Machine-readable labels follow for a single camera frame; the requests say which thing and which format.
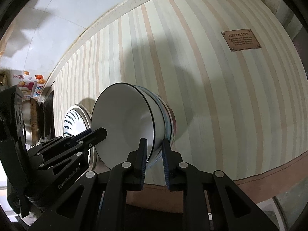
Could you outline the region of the black induction cooktop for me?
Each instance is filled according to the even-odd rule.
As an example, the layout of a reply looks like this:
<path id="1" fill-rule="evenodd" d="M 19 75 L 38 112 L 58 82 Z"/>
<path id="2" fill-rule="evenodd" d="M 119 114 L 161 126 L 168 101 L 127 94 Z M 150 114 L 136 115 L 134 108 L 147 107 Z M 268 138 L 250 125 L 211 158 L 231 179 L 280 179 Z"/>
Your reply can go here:
<path id="1" fill-rule="evenodd" d="M 54 92 L 52 91 L 43 103 L 44 140 L 51 140 L 55 138 L 53 101 L 54 101 Z"/>

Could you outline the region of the white bowl coloured dots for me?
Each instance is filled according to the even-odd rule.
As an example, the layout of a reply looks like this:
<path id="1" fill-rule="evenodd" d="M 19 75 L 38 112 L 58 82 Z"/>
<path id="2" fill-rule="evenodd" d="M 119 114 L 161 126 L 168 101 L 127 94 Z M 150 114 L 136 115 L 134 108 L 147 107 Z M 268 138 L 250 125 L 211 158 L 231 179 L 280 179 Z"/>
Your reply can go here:
<path id="1" fill-rule="evenodd" d="M 169 116 L 168 105 L 163 99 L 150 90 L 134 85 L 138 90 L 149 110 L 149 116 L 151 120 L 150 127 L 152 127 L 152 134 L 147 139 L 147 158 L 146 167 L 150 167 L 162 156 L 161 143 L 163 139 L 171 141 L 172 128 Z"/>

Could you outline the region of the brown mat label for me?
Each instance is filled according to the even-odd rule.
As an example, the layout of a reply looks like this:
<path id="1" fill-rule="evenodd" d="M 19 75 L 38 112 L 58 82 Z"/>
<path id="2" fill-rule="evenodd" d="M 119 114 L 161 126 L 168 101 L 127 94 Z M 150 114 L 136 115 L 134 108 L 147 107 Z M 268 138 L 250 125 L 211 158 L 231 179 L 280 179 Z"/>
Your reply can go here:
<path id="1" fill-rule="evenodd" d="M 229 30 L 223 31 L 221 34 L 231 52 L 261 48 L 251 29 Z"/>

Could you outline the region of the striped table mat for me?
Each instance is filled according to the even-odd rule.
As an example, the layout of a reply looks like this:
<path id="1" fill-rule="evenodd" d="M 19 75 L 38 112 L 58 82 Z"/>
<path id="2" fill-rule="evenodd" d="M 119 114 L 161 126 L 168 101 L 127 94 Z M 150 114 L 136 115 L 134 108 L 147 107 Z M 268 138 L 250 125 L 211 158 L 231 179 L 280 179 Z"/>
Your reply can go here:
<path id="1" fill-rule="evenodd" d="M 260 49 L 231 52 L 221 32 L 251 29 Z M 261 0 L 151 0 L 75 46 L 55 78 L 55 132 L 76 103 L 109 85 L 159 94 L 174 148 L 225 171 L 255 201 L 307 177 L 307 77 L 287 31 Z"/>

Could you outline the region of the plain white bowl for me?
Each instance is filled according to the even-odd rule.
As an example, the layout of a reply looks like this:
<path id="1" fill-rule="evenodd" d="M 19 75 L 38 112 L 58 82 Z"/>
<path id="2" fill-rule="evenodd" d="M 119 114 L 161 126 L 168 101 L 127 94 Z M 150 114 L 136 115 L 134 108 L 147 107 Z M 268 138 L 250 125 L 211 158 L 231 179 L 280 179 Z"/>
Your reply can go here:
<path id="1" fill-rule="evenodd" d="M 171 128 L 172 128 L 172 135 L 171 135 L 172 137 L 171 137 L 170 143 L 173 143 L 175 141 L 175 137 L 177 134 L 177 122 L 176 122 L 173 110 L 169 106 L 168 106 L 168 110 L 169 110 L 169 116 L 170 116 Z"/>

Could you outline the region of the white bowl black rim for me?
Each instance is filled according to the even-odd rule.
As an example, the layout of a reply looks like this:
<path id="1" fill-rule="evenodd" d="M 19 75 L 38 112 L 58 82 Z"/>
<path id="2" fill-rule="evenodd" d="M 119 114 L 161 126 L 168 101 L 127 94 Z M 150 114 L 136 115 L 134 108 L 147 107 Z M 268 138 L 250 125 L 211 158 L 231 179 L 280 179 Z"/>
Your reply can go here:
<path id="1" fill-rule="evenodd" d="M 146 96 L 133 85 L 116 83 L 100 94 L 91 119 L 91 130 L 99 128 L 107 136 L 95 149 L 109 169 L 125 162 L 142 138 L 147 140 L 146 160 L 150 159 L 155 143 L 153 113 Z"/>

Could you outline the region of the white plate blue leaves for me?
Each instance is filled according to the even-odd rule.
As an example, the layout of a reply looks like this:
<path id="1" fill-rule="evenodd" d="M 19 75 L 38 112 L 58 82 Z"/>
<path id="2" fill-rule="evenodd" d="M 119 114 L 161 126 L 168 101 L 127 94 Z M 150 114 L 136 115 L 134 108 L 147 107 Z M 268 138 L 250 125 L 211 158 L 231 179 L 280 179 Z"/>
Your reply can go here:
<path id="1" fill-rule="evenodd" d="M 63 124 L 63 136 L 76 136 L 89 128 L 88 119 L 80 109 L 71 109 L 67 112 Z"/>

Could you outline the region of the steel wok with lid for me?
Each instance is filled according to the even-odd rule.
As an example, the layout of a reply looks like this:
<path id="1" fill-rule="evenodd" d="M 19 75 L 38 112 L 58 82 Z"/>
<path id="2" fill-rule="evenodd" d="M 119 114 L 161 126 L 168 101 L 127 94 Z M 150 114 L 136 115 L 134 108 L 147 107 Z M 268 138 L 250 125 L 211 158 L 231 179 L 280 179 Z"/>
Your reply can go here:
<path id="1" fill-rule="evenodd" d="M 26 132 L 26 144 L 37 145 L 44 140 L 44 111 L 43 103 L 38 103 L 31 98 L 22 103 L 24 130 Z"/>

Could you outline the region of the colourful wall sticker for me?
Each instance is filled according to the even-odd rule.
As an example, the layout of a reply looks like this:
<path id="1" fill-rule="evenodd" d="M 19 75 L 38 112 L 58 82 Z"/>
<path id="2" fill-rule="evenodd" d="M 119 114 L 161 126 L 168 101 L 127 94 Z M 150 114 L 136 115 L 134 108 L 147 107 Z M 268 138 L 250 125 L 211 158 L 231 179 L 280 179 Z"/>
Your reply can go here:
<path id="1" fill-rule="evenodd" d="M 12 85 L 17 85 L 23 94 L 23 101 L 31 98 L 36 101 L 41 96 L 46 83 L 42 74 L 32 74 L 29 71 L 16 71 L 12 74 Z"/>

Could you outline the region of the white plate pink flower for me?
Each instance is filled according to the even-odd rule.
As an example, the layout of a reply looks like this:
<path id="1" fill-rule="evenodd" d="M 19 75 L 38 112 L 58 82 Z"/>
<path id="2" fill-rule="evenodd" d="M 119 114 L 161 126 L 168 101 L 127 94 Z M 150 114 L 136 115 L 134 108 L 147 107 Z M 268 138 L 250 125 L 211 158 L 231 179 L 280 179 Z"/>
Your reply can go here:
<path id="1" fill-rule="evenodd" d="M 78 135 L 90 128 L 91 115 L 81 104 L 71 106 L 64 117 L 63 137 Z"/>

